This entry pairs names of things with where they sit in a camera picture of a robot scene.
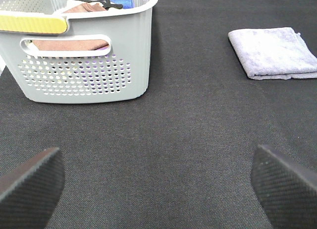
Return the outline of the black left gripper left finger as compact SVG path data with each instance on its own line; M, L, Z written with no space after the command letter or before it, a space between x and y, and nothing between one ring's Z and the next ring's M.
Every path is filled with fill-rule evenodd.
M45 149L0 178L0 227L44 229L64 189L62 151Z

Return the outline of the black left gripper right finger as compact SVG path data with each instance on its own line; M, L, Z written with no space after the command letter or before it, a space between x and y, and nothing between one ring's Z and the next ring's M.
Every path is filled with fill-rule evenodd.
M268 145L254 151L251 184L275 229L317 227L317 174Z

